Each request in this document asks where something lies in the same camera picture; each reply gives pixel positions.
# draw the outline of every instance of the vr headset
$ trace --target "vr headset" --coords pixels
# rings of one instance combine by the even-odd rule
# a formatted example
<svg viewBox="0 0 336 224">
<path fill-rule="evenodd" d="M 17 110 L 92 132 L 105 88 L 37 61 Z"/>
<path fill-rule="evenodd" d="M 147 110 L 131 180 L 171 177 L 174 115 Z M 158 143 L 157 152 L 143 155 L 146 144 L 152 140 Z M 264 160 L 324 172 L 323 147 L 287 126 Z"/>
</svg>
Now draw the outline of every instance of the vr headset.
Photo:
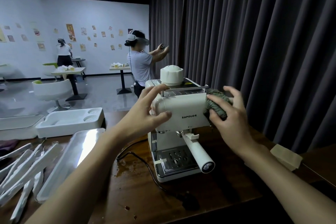
<svg viewBox="0 0 336 224">
<path fill-rule="evenodd" d="M 133 35 L 134 30 L 130 31 L 129 34 L 127 35 L 128 37 L 128 41 L 134 41 L 135 39 L 137 39 L 138 41 L 140 41 L 141 43 L 143 43 L 144 45 L 149 45 L 149 40 L 146 38 L 140 38 L 140 37 L 136 37 L 135 35 Z"/>
</svg>

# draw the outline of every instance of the handheld round object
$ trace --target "handheld round object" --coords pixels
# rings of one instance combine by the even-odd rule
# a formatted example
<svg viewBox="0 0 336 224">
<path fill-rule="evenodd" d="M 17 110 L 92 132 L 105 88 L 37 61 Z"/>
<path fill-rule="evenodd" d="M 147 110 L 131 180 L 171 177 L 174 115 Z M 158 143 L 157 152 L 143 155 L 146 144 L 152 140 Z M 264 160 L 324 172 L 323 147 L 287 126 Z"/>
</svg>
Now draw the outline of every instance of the handheld round object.
<svg viewBox="0 0 336 224">
<path fill-rule="evenodd" d="M 162 83 L 168 86 L 177 86 L 183 82 L 183 69 L 169 65 L 160 70 L 160 80 Z"/>
</svg>

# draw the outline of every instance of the white shirt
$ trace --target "white shirt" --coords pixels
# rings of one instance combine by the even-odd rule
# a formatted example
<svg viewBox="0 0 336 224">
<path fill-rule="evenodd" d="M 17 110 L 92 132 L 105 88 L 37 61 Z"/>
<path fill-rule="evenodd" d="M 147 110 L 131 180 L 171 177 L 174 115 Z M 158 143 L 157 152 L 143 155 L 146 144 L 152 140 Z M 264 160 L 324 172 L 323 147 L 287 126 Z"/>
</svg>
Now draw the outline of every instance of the white shirt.
<svg viewBox="0 0 336 224">
<path fill-rule="evenodd" d="M 57 54 L 58 56 L 66 56 L 70 55 L 70 46 L 68 44 L 65 44 L 63 47 L 61 47 L 60 44 L 56 45 L 57 47 Z"/>
<path fill-rule="evenodd" d="M 153 56 L 146 52 L 130 51 L 127 55 L 134 79 L 143 87 L 145 82 L 151 79 L 149 65 L 152 58 Z"/>
</svg>

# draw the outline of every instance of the floor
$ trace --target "floor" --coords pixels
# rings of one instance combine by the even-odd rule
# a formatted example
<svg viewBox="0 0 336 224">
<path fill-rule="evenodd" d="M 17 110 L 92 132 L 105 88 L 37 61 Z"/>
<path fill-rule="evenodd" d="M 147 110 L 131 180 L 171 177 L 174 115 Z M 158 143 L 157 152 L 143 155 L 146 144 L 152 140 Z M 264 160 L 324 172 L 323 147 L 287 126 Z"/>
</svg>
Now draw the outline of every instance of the floor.
<svg viewBox="0 0 336 224">
<path fill-rule="evenodd" d="M 133 84 L 131 75 L 124 75 L 124 78 L 125 86 L 130 87 Z M 31 82 L 6 83 L 7 89 L 0 92 L 0 117 L 47 114 L 46 111 L 55 105 L 53 101 L 36 99 Z M 137 101 L 134 93 L 117 95 L 116 89 L 121 88 L 120 75 L 86 77 L 77 83 L 77 88 L 78 93 L 87 93 L 84 100 L 65 102 L 63 99 L 59 103 L 70 105 L 71 109 L 103 107 L 104 112 L 112 112 L 127 111 Z"/>
</svg>

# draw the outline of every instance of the black hair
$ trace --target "black hair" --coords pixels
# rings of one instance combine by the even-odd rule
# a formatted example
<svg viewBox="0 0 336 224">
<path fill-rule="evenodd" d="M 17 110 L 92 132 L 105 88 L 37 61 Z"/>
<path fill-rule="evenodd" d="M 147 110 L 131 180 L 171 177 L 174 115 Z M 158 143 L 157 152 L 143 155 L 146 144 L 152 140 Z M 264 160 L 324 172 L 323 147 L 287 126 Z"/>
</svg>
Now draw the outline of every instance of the black hair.
<svg viewBox="0 0 336 224">
<path fill-rule="evenodd" d="M 138 30 L 134 30 L 132 32 L 132 35 L 135 35 L 138 38 L 144 38 L 144 39 L 146 38 L 145 34 Z M 135 39 L 133 41 L 126 40 L 125 46 L 134 47 L 137 44 L 137 42 L 138 42 L 138 39 Z"/>
<path fill-rule="evenodd" d="M 61 44 L 61 47 L 65 46 L 65 40 L 64 39 L 58 39 L 57 42 Z"/>
</svg>

